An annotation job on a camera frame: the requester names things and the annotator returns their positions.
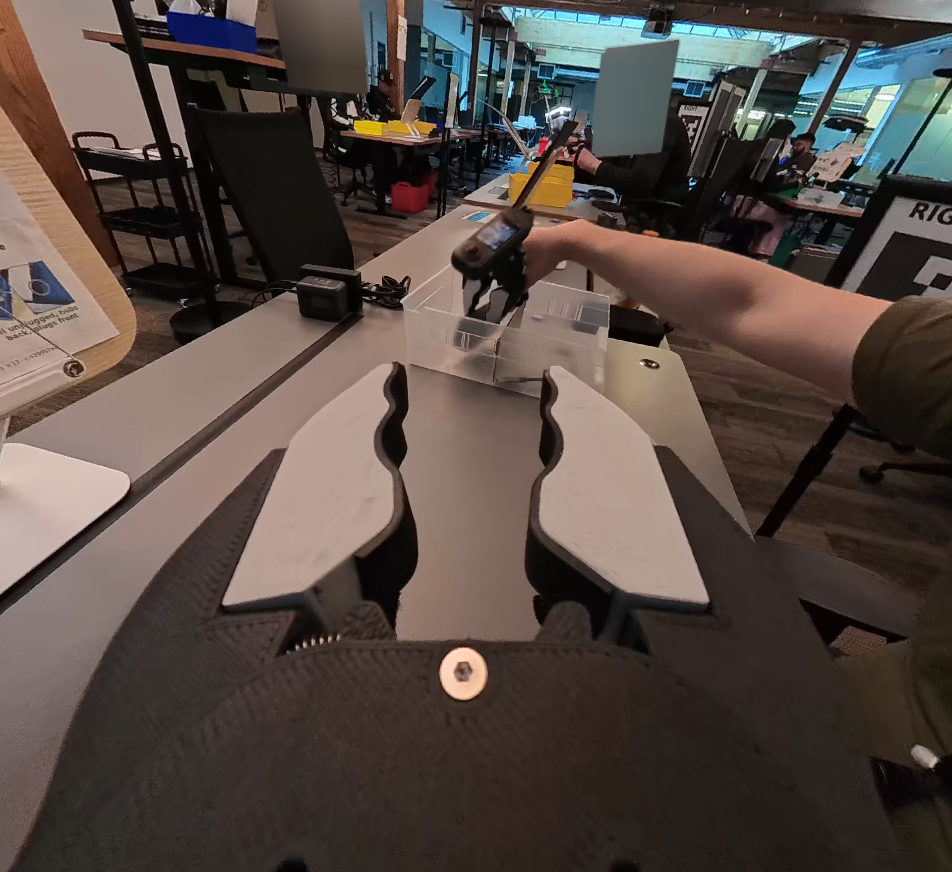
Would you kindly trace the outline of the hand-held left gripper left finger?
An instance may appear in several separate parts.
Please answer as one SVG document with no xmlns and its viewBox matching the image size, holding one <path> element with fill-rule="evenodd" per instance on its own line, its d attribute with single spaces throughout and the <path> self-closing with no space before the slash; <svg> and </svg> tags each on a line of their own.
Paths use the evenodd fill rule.
<svg viewBox="0 0 952 872">
<path fill-rule="evenodd" d="M 340 623 L 377 604 L 395 623 L 417 566 L 417 529 L 400 472 L 408 376 L 370 370 L 291 439 L 226 589 L 229 613 L 292 609 Z"/>
</svg>

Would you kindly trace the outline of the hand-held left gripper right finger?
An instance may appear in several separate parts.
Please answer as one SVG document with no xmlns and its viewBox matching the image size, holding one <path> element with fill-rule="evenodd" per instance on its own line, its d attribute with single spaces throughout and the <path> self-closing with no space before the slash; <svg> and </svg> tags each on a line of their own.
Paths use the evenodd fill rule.
<svg viewBox="0 0 952 872">
<path fill-rule="evenodd" d="M 702 616 L 711 602 L 653 440 L 562 366 L 541 382 L 542 470 L 525 569 L 542 624 L 581 604 L 602 640 L 633 640 L 639 609 Z"/>
</svg>

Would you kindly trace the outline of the clear plastic bin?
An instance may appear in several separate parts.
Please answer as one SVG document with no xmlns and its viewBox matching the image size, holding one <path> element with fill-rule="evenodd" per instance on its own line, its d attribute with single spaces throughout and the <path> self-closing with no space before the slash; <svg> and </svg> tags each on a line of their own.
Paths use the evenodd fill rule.
<svg viewBox="0 0 952 872">
<path fill-rule="evenodd" d="M 601 393 L 607 296 L 537 283 L 500 324 L 466 315 L 462 279 L 445 268 L 403 300 L 411 364 L 538 398 L 541 378 L 562 366 Z"/>
</svg>

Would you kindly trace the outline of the person's right hand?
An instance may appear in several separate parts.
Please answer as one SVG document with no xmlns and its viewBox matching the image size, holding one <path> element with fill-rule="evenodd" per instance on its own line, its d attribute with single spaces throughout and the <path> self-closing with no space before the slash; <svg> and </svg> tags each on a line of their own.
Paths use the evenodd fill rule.
<svg viewBox="0 0 952 872">
<path fill-rule="evenodd" d="M 590 270 L 592 242 L 598 236 L 599 228 L 585 221 L 534 226 L 521 245 L 527 287 L 545 280 L 563 262 Z"/>
</svg>

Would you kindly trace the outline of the flat black box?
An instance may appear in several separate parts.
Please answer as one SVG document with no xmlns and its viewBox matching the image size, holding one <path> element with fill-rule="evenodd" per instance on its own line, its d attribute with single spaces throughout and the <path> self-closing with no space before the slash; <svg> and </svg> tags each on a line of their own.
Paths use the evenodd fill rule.
<svg viewBox="0 0 952 872">
<path fill-rule="evenodd" d="M 660 347 L 673 326 L 638 308 L 612 304 L 609 307 L 608 337 L 648 347 Z"/>
</svg>

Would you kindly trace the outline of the black charger block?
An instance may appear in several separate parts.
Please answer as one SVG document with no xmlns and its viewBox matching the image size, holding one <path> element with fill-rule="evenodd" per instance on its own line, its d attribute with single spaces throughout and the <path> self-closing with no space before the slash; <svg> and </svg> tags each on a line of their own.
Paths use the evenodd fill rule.
<svg viewBox="0 0 952 872">
<path fill-rule="evenodd" d="M 295 294 L 303 318 L 338 323 L 363 310 L 363 281 L 355 270 L 305 264 Z"/>
</svg>

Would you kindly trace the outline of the black tripod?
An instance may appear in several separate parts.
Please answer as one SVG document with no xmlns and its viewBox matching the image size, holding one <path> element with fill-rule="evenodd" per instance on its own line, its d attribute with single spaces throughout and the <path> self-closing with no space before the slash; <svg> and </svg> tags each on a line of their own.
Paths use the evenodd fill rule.
<svg viewBox="0 0 952 872">
<path fill-rule="evenodd" d="M 815 479 L 823 473 L 851 425 L 861 417 L 861 414 L 848 404 L 834 412 L 827 428 L 804 454 L 790 481 L 765 515 L 756 536 L 772 538 L 776 535 Z"/>
</svg>

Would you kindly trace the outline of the black pole stand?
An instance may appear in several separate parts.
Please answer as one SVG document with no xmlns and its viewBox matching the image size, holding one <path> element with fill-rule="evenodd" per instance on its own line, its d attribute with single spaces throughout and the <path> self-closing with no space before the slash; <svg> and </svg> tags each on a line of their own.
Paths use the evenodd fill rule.
<svg viewBox="0 0 952 872">
<path fill-rule="evenodd" d="M 131 0 L 112 0 L 112 3 L 149 126 L 168 174 L 174 205 L 184 225 L 184 239 L 199 285 L 199 301 L 182 307 L 171 318 L 175 339 L 178 342 L 192 342 L 244 315 L 249 311 L 249 306 L 236 302 L 223 303 L 217 298 L 217 283 L 208 263 L 201 216 L 187 197 L 184 183 L 186 174 L 181 172 L 174 154 L 173 141 L 152 77 L 145 45 L 135 21 Z"/>
</svg>

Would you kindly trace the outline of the black office chair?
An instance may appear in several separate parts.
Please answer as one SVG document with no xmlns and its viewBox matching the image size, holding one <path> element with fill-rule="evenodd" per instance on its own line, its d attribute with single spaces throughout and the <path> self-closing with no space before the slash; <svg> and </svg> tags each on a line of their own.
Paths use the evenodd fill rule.
<svg viewBox="0 0 952 872">
<path fill-rule="evenodd" d="M 183 116 L 221 283 L 262 289 L 296 281 L 304 265 L 355 269 L 346 225 L 300 116 L 193 104 Z M 263 272 L 261 279 L 243 277 L 236 269 L 220 191 Z"/>
</svg>

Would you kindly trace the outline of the small fiducial tag sign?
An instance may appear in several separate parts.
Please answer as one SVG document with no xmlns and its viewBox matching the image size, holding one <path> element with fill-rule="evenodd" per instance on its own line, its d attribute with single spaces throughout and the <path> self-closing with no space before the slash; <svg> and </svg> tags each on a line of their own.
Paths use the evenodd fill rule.
<svg viewBox="0 0 952 872">
<path fill-rule="evenodd" d="M 692 157 L 703 136 L 709 111 L 710 106 L 708 104 L 682 103 L 678 108 L 678 115 L 686 131 L 689 152 Z"/>
</svg>

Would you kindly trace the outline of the black chair base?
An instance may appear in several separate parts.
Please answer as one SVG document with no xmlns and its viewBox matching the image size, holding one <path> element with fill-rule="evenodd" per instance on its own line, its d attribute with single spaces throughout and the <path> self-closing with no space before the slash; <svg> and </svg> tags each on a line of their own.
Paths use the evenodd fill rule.
<svg viewBox="0 0 952 872">
<path fill-rule="evenodd" d="M 866 465 L 859 469 L 859 477 L 869 485 L 878 485 L 889 472 L 901 472 L 911 475 L 925 475 L 951 480 L 950 461 L 884 461 L 876 465 Z"/>
</svg>

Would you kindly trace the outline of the blue bin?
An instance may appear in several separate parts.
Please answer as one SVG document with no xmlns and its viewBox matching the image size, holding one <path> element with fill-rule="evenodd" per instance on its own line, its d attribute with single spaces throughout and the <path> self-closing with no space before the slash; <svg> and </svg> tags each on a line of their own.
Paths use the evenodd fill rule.
<svg viewBox="0 0 952 872">
<path fill-rule="evenodd" d="M 168 29 L 182 45 L 196 45 L 256 55 L 257 33 L 254 26 L 213 15 L 183 13 L 169 10 Z"/>
</svg>

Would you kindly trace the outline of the black utility cart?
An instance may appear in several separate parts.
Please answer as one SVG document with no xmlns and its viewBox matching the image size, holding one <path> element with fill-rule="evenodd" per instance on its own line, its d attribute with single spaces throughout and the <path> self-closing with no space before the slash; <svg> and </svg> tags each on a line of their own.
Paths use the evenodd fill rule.
<svg viewBox="0 0 952 872">
<path fill-rule="evenodd" d="M 184 240 L 184 218 L 174 200 L 165 200 L 160 183 L 169 177 L 156 143 L 139 149 L 120 145 L 109 132 L 76 132 L 72 134 L 73 152 L 80 165 L 100 221 L 118 259 L 127 291 L 176 301 L 180 304 L 196 299 L 200 281 L 194 266 L 186 265 L 178 247 Z M 126 206 L 107 209 L 100 197 L 99 181 L 92 173 L 117 179 L 128 194 Z M 130 269 L 116 240 L 116 233 L 142 239 L 149 250 L 150 262 Z"/>
</svg>

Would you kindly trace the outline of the framed fiducial tag sign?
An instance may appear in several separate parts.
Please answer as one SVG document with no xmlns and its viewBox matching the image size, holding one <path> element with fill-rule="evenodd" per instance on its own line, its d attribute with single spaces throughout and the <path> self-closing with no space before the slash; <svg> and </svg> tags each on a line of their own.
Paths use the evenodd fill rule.
<svg viewBox="0 0 952 872">
<path fill-rule="evenodd" d="M 950 183 L 888 176 L 842 248 L 827 284 L 887 302 L 950 298 Z"/>
</svg>

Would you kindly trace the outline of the wooden standing desk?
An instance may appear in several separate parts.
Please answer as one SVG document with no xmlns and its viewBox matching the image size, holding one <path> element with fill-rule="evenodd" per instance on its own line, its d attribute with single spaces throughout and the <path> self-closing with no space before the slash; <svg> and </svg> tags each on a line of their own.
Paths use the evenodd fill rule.
<svg viewBox="0 0 952 872">
<path fill-rule="evenodd" d="M 182 45 L 177 42 L 153 40 L 150 38 L 143 38 L 143 42 L 145 45 L 148 62 L 151 64 L 165 65 L 170 69 L 173 87 L 179 101 L 180 112 L 183 117 L 183 123 L 183 111 L 187 109 L 190 104 L 193 104 L 200 109 L 227 111 L 223 108 L 208 109 L 201 106 L 202 101 L 197 99 L 194 95 L 198 83 L 189 79 L 189 75 L 192 72 L 220 72 L 223 74 L 228 86 L 235 90 L 240 90 L 242 87 L 249 87 L 267 94 L 276 94 L 280 91 L 290 91 L 283 82 L 278 80 L 279 78 L 284 78 L 287 75 L 284 64 L 279 60 L 270 57 L 259 56 L 257 54 L 252 55 L 227 49 L 196 45 Z M 308 123 L 308 116 L 305 108 L 298 108 L 292 113 L 279 114 L 300 116 L 304 121 L 305 128 L 312 142 L 311 129 Z M 185 125 L 184 132 L 188 146 Z M 208 234 L 208 226 L 207 228 L 204 228 L 204 242 L 206 253 L 208 255 L 208 263 L 210 265 L 212 248 Z M 299 279 L 296 281 L 278 281 L 268 285 L 281 285 L 285 283 L 294 285 L 299 281 Z"/>
</svg>

